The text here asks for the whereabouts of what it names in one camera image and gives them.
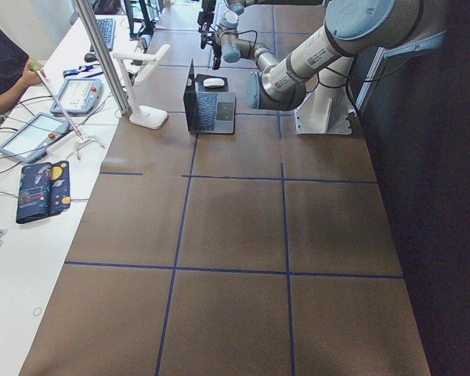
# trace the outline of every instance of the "metal pole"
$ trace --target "metal pole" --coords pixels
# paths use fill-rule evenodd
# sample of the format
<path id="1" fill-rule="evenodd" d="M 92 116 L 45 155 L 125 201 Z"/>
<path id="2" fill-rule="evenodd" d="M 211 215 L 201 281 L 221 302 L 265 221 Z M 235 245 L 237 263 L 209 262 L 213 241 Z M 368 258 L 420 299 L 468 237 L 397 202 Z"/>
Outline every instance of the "metal pole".
<path id="1" fill-rule="evenodd" d="M 122 115 L 127 115 L 130 112 L 131 107 L 128 104 L 124 89 L 120 84 L 117 70 L 113 65 L 110 53 L 104 43 L 103 36 L 97 26 L 96 16 L 89 4 L 89 0 L 73 0 L 73 4 L 82 23 L 84 24 L 87 34 L 89 35 L 89 40 L 94 47 L 98 61 L 103 69 L 104 76 L 106 77 L 111 92 L 117 101 L 118 108 Z"/>

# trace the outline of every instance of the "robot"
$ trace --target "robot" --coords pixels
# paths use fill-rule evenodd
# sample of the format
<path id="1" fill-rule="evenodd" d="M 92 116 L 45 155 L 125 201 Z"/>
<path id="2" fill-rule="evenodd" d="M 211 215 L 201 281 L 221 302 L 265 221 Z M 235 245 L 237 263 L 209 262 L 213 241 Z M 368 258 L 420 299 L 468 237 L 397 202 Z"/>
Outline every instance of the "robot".
<path id="1" fill-rule="evenodd" d="M 203 0 L 197 22 L 201 48 L 212 46 L 213 69 L 219 68 L 221 57 L 227 63 L 239 59 L 255 61 L 258 72 L 248 76 L 245 90 L 249 107 L 282 111 L 300 107 L 295 111 L 298 132 L 308 132 L 303 131 L 308 128 L 312 129 L 310 133 L 325 133 L 335 127 L 329 123 L 336 123 L 339 118 L 345 120 L 333 107 L 346 106 L 338 96 L 338 88 L 345 82 L 353 57 L 371 46 L 385 49 L 387 59 L 409 58 L 438 49 L 445 34 L 447 3 L 447 0 L 226 0 L 229 10 L 213 29 L 215 0 Z M 246 7 L 258 4 L 326 6 L 324 25 L 279 62 L 265 44 L 239 38 L 239 16 Z M 312 98 L 307 98 L 305 83 L 319 73 L 320 82 L 327 82 L 321 88 L 325 93 L 314 92 Z M 306 124 L 324 118 L 325 125 Z M 347 132 L 345 127 L 339 128 L 335 133 Z"/>

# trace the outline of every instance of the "laptop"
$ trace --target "laptop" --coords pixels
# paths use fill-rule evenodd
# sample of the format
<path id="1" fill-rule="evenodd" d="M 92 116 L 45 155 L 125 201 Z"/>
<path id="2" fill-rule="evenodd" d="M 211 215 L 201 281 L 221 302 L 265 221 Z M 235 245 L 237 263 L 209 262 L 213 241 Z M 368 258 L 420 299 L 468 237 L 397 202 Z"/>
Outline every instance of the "laptop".
<path id="1" fill-rule="evenodd" d="M 231 135 L 235 131 L 235 93 L 198 92 L 193 60 L 183 95 L 190 133 Z"/>

